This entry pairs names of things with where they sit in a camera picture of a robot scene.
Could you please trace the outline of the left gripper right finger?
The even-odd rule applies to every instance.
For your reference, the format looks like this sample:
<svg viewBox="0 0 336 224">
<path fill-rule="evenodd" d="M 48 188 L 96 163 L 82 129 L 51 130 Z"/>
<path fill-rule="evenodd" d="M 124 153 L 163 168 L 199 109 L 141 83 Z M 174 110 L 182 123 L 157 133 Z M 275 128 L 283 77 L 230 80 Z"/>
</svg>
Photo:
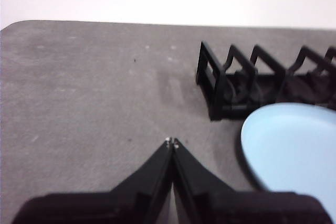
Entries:
<svg viewBox="0 0 336 224">
<path fill-rule="evenodd" d="M 332 223 L 314 197 L 234 190 L 205 168 L 177 138 L 172 146 L 173 186 L 181 223 Z"/>
</svg>

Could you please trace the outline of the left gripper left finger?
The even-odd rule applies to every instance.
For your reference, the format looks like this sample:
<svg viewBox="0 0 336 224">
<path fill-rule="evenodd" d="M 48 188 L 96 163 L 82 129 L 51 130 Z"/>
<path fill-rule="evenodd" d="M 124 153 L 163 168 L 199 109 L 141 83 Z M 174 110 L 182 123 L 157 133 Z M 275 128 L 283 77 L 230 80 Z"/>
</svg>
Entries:
<svg viewBox="0 0 336 224">
<path fill-rule="evenodd" d="M 13 223 L 156 223 L 171 190 L 172 154 L 167 138 L 114 189 L 32 198 L 22 205 Z"/>
</svg>

